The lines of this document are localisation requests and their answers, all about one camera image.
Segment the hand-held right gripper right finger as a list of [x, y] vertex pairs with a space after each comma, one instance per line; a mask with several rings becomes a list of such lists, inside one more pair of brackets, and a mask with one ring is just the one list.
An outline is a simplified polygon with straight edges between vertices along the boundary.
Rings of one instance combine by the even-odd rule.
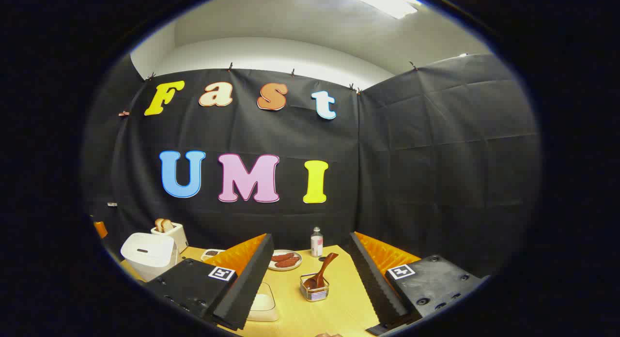
[[464, 300], [487, 282], [441, 255], [411, 255], [385, 242], [352, 232], [348, 253], [379, 323], [375, 336], [416, 323]]

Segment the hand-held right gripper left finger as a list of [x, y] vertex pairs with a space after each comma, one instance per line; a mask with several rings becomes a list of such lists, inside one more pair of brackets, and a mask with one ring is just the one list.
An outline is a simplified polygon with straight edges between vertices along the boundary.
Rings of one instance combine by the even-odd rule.
[[145, 288], [203, 323], [242, 330], [273, 250], [272, 235], [265, 233], [208, 260], [183, 259]]

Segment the white rice heap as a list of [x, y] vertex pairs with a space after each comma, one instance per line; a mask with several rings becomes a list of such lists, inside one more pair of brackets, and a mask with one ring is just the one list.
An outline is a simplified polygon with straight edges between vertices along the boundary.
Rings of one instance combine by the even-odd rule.
[[257, 293], [250, 311], [271, 311], [276, 307], [275, 300], [272, 295], [265, 293]]

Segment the white rice cooker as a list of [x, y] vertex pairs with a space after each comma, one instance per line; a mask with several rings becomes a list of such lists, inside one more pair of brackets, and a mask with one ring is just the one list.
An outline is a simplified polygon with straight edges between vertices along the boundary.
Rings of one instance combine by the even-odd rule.
[[121, 255], [146, 282], [155, 279], [179, 262], [173, 238], [150, 233], [133, 233], [121, 248]]

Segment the brown wooden spoon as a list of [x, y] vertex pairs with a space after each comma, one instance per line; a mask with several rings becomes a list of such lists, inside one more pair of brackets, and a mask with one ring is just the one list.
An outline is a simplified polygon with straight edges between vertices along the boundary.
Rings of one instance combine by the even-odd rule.
[[327, 269], [328, 265], [338, 256], [339, 254], [337, 253], [330, 253], [328, 254], [324, 260], [323, 260], [323, 265], [320, 268], [320, 270], [318, 271], [318, 273], [316, 273], [315, 275], [313, 275], [312, 277], [308, 278], [306, 281], [304, 281], [303, 283], [303, 287], [307, 290], [318, 290], [321, 288], [325, 287], [324, 284], [324, 272]]

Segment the metal wire chopstick holder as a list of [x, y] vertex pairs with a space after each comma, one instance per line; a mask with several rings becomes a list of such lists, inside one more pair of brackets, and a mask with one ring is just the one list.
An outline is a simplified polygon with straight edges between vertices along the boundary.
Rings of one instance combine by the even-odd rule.
[[301, 295], [303, 295], [304, 299], [306, 299], [308, 302], [317, 302], [319, 300], [324, 300], [328, 296], [329, 282], [326, 278], [323, 279], [324, 285], [321, 287], [310, 290], [306, 288], [306, 286], [304, 286], [305, 282], [308, 279], [314, 277], [315, 275], [316, 273], [310, 273], [307, 275], [301, 275], [299, 278], [299, 290], [301, 292]]

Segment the white round plate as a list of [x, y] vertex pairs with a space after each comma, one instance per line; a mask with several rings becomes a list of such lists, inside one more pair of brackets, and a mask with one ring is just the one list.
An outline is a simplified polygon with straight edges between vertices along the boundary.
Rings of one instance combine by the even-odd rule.
[[288, 250], [288, 249], [277, 249], [277, 250], [273, 251], [272, 256], [283, 255], [284, 253], [293, 253], [294, 256], [300, 257], [300, 260], [299, 260], [299, 262], [297, 262], [296, 266], [290, 267], [290, 268], [276, 268], [275, 267], [275, 262], [270, 261], [268, 268], [273, 270], [273, 271], [289, 271], [289, 270], [296, 269], [297, 267], [300, 266], [301, 262], [303, 262], [303, 257], [298, 252], [291, 251], [291, 250]]

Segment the clear glass dish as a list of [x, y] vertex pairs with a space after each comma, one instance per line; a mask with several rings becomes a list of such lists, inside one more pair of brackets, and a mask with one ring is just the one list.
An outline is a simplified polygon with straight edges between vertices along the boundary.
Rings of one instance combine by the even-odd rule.
[[[265, 293], [273, 296], [273, 292], [268, 283], [262, 282], [257, 293]], [[279, 319], [277, 306], [271, 311], [249, 311], [247, 321], [253, 322], [274, 322]]]

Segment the small pink-label bottle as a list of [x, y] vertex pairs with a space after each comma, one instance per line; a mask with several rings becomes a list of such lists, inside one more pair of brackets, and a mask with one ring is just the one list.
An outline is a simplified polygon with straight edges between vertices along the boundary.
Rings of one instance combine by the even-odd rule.
[[313, 233], [310, 236], [310, 250], [313, 257], [319, 258], [323, 256], [323, 243], [324, 237], [323, 234], [321, 234], [321, 229], [319, 227], [314, 227]]

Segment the white toaster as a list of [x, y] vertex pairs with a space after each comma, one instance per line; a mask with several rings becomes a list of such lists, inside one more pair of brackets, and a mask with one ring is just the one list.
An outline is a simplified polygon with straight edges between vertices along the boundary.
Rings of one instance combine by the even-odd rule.
[[177, 246], [179, 254], [181, 254], [188, 247], [188, 241], [182, 224], [172, 222], [172, 229], [167, 232], [159, 232], [157, 231], [156, 227], [150, 229], [150, 232], [153, 235], [171, 237]]

